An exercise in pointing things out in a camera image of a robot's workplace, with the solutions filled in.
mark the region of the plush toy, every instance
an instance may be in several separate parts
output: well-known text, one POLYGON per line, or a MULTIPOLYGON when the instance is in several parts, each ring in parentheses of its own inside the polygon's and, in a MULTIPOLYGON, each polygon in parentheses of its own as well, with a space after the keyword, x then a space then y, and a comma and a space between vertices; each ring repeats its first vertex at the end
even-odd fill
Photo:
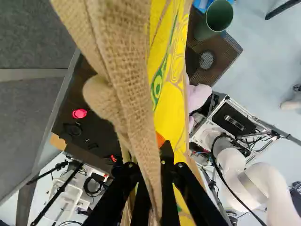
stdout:
MULTIPOLYGON (((212 88, 208 85, 198 84, 197 86, 189 84, 189 77, 186 75, 187 100, 189 114, 204 105, 208 97, 212 94, 212 88)), ((194 118, 189 117, 189 132, 191 132, 194 118)))

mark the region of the yellow fabric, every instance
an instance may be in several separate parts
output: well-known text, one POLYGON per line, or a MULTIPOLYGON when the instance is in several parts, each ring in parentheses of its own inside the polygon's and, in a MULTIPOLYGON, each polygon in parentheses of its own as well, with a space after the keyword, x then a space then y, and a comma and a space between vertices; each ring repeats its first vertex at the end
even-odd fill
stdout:
MULTIPOLYGON (((152 0, 150 50, 147 74, 153 101, 156 131, 171 142, 174 161, 186 162, 185 47, 191 1, 152 0)), ((194 225, 181 193, 174 186, 179 219, 183 226, 194 225)))

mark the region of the black control panel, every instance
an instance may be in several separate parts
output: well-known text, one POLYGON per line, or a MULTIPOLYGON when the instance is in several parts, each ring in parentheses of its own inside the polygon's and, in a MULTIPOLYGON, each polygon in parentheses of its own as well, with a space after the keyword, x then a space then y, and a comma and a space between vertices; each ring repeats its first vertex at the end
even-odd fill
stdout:
POLYGON ((52 131, 66 141, 66 149, 68 144, 72 144, 83 149, 83 152, 110 159, 111 155, 121 156, 114 127, 108 120, 96 115, 82 95, 85 82, 94 75, 96 72, 80 56, 52 131))

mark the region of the burlap cloth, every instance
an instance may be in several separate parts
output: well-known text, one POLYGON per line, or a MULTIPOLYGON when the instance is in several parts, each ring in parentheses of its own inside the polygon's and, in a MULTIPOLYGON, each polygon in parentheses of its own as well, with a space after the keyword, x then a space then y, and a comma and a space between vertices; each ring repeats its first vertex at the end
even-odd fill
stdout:
MULTIPOLYGON (((73 40, 98 73, 83 95, 91 109, 115 126, 124 161, 134 156, 146 183, 153 212, 162 210, 160 157, 146 62, 152 42, 151 0, 51 0, 73 40)), ((170 0, 162 3, 165 8, 170 0)), ((164 10, 158 14, 158 26, 164 10)), ((123 224, 129 224, 127 203, 123 224)))

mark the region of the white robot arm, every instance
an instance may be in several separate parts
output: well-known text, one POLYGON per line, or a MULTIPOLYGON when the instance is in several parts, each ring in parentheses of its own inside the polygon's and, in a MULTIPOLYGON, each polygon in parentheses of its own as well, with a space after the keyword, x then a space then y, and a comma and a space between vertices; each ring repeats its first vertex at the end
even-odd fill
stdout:
MULTIPOLYGON (((217 136, 216 133, 207 136, 210 138, 207 142, 212 144, 217 136)), ((226 183, 248 208, 255 209, 263 203, 267 204, 269 226, 301 226, 301 218, 293 205, 286 181, 276 168, 260 162, 245 170, 245 157, 238 149, 231 147, 226 137, 216 141, 214 155, 222 167, 226 183)), ((223 190, 234 209, 247 211, 226 187, 223 190)))

